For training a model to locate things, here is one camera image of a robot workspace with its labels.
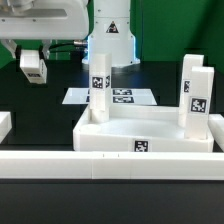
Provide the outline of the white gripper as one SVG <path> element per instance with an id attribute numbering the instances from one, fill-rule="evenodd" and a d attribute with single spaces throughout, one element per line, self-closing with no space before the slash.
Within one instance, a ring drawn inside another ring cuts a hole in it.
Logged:
<path id="1" fill-rule="evenodd" d="M 45 39 L 40 58 L 50 56 L 51 39 L 84 39 L 89 32 L 88 0 L 0 0 L 0 38 L 14 59 L 21 47 L 12 39 Z"/>

